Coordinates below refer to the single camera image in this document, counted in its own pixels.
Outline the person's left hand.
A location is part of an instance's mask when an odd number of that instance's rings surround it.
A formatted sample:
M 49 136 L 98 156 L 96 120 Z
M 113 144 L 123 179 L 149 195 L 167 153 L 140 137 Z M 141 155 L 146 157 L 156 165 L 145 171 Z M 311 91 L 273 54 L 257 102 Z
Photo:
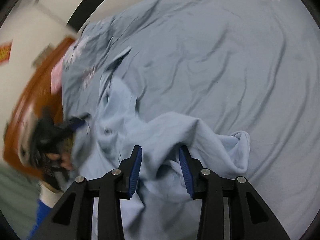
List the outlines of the person's left hand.
M 47 153 L 46 156 L 66 170 L 71 171 L 73 169 L 73 165 L 71 163 L 71 154 L 69 152 L 63 152 L 61 154 Z

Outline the blue sleeve forearm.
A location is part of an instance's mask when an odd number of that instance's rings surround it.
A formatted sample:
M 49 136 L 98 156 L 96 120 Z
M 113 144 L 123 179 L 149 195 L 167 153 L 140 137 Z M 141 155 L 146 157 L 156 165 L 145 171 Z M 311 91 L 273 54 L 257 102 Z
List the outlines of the blue sleeve forearm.
M 47 215 L 50 213 L 52 210 L 51 207 L 46 205 L 42 200 L 38 199 L 37 201 L 38 207 L 36 211 L 36 222 L 28 236 L 28 239 L 31 239 L 34 235 L 34 233 L 37 231 L 39 226 L 41 225 L 42 221 L 47 217 Z

